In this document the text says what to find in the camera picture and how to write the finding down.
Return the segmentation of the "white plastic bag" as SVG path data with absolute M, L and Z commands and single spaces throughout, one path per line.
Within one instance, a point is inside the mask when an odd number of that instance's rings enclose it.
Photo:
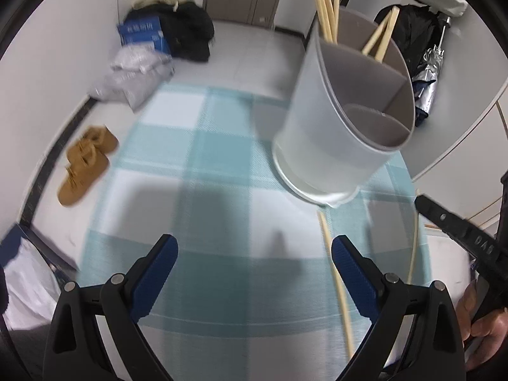
M 9 329 L 50 324 L 58 303 L 58 282 L 39 251 L 25 238 L 5 268 L 9 302 L 4 319 Z

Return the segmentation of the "blue plaid tablecloth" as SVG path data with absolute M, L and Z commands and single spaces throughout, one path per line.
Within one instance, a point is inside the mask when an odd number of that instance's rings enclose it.
M 176 380 L 333 380 L 348 359 L 318 207 L 277 177 L 286 102 L 159 88 L 107 172 L 82 285 L 124 272 L 164 233 L 179 253 L 141 329 Z

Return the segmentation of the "tan shoe near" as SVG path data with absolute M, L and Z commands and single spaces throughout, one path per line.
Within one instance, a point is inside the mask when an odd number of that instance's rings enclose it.
M 89 140 L 73 147 L 68 160 L 67 175 L 58 190 L 62 206 L 78 203 L 109 168 L 109 159 Z

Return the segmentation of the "tan shoe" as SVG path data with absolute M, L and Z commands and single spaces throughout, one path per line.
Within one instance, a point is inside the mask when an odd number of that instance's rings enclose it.
M 108 155 L 118 148 L 119 141 L 106 126 L 89 126 L 81 138 L 67 150 L 67 160 L 72 163 L 90 145 Z
M 89 140 L 73 147 L 68 160 L 67 175 L 58 190 L 62 206 L 78 203 L 109 168 L 109 159 Z

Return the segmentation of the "silver folded umbrella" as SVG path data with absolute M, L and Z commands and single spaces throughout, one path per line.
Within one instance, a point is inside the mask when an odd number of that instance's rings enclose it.
M 441 26 L 438 43 L 429 48 L 423 55 L 419 73 L 412 78 L 415 103 L 415 126 L 420 126 L 430 115 L 438 86 L 438 78 L 444 63 L 444 36 L 450 27 L 450 17 L 439 15 Z

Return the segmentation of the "grey utensil holder cup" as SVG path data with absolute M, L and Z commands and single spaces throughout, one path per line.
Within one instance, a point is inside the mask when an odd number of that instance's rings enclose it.
M 313 35 L 281 130 L 272 143 L 279 176 L 300 198 L 336 207 L 411 138 L 415 106 L 398 46 L 381 62 L 362 52 L 377 28 L 341 8 L 338 43 Z

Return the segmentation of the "tan shoe far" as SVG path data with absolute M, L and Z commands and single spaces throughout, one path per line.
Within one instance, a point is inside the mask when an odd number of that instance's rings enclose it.
M 67 150 L 67 160 L 72 163 L 90 145 L 108 155 L 118 148 L 119 141 L 106 126 L 89 126 L 81 138 Z

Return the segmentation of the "black hanging coat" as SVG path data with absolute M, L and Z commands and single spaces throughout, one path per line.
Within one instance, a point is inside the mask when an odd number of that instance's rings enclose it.
M 399 7 L 399 17 L 392 34 L 392 40 L 398 46 L 405 59 L 411 79 L 421 70 L 423 55 L 438 43 L 441 33 L 440 11 L 430 6 L 414 4 L 392 4 L 379 11 L 375 23 L 380 24 L 391 8 Z

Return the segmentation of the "lower grey parcel bag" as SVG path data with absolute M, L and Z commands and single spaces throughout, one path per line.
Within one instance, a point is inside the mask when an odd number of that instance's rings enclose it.
M 96 81 L 88 90 L 88 96 L 99 102 L 119 102 L 133 111 L 139 109 L 164 82 L 174 74 L 172 63 L 159 64 L 141 71 L 112 70 Z

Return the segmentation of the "grey parcel bag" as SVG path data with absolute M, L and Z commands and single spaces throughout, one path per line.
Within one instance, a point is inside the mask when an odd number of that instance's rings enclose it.
M 99 102 L 119 102 L 133 111 L 139 109 L 164 82 L 174 74 L 172 63 L 159 64 L 141 71 L 112 70 L 96 81 L 88 90 L 88 96 Z
M 143 74 L 159 67 L 162 64 L 169 64 L 172 56 L 156 50 L 150 44 L 129 44 L 122 46 L 110 63 L 114 70 L 126 70 L 140 72 Z

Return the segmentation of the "upper grey parcel bag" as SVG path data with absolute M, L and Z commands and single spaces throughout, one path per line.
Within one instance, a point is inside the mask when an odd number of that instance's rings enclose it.
M 140 72 L 143 74 L 159 67 L 162 64 L 169 64 L 172 56 L 156 50 L 150 44 L 129 44 L 122 46 L 110 63 L 114 70 L 126 70 Z

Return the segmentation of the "chopstick in holder upright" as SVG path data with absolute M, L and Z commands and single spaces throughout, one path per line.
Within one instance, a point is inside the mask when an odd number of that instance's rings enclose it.
M 332 42 L 334 43 L 334 38 L 333 38 L 333 23 L 334 23 L 334 21 L 333 21 L 334 20 L 333 2 L 334 2 L 334 0 L 325 0 L 325 2 L 326 2 L 328 16 L 329 16 L 329 20 L 330 20 Z

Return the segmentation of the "blue cardboard box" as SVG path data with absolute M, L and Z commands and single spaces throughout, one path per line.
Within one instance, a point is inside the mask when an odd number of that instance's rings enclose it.
M 145 17 L 126 21 L 117 26 L 121 45 L 151 43 L 157 51 L 170 55 L 170 47 L 164 37 L 158 17 Z

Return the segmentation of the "black clothes pile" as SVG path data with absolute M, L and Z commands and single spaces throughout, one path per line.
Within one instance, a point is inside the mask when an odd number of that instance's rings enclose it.
M 179 4 L 153 3 L 130 9 L 124 22 L 157 17 L 171 55 L 197 63 L 207 63 L 214 23 L 206 11 L 193 1 Z

